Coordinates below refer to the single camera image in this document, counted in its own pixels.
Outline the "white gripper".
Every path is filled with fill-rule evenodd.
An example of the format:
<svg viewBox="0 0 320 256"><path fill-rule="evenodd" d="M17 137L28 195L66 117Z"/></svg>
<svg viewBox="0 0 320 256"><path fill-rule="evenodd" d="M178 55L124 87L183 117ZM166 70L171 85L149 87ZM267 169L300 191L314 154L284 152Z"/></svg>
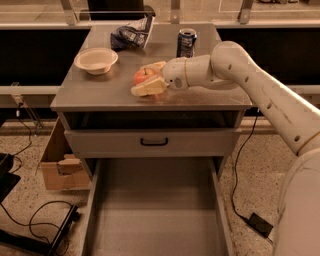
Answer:
<svg viewBox="0 0 320 256"><path fill-rule="evenodd" d="M168 85L173 90L185 90L188 88L185 75L186 58L175 58L167 63L165 61L154 62L144 65L140 70L144 74L160 74L146 79L137 79L135 85L131 88L134 96L142 97L148 95L157 95L163 93Z"/></svg>

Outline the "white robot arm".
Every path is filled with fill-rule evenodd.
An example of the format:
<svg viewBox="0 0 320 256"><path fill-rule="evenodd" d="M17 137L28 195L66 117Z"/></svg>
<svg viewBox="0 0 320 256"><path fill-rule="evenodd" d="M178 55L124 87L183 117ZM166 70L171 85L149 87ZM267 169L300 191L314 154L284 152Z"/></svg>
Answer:
<svg viewBox="0 0 320 256"><path fill-rule="evenodd" d="M135 96L201 86L239 85L297 159L280 190L273 256L320 255L320 110L261 69L237 43L218 43L211 54L152 66L158 72L132 87Z"/></svg>

